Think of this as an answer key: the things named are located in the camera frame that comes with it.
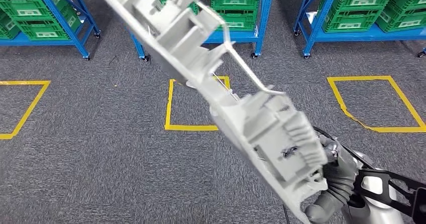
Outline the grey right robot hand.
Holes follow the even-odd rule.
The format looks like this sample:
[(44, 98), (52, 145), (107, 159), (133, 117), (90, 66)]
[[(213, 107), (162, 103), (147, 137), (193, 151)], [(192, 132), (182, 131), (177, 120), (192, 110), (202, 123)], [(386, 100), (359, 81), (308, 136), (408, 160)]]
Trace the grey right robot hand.
[(319, 135), (319, 139), (328, 159), (328, 163), (323, 167), (327, 182), (353, 184), (358, 169), (352, 155), (336, 140), (322, 134)]

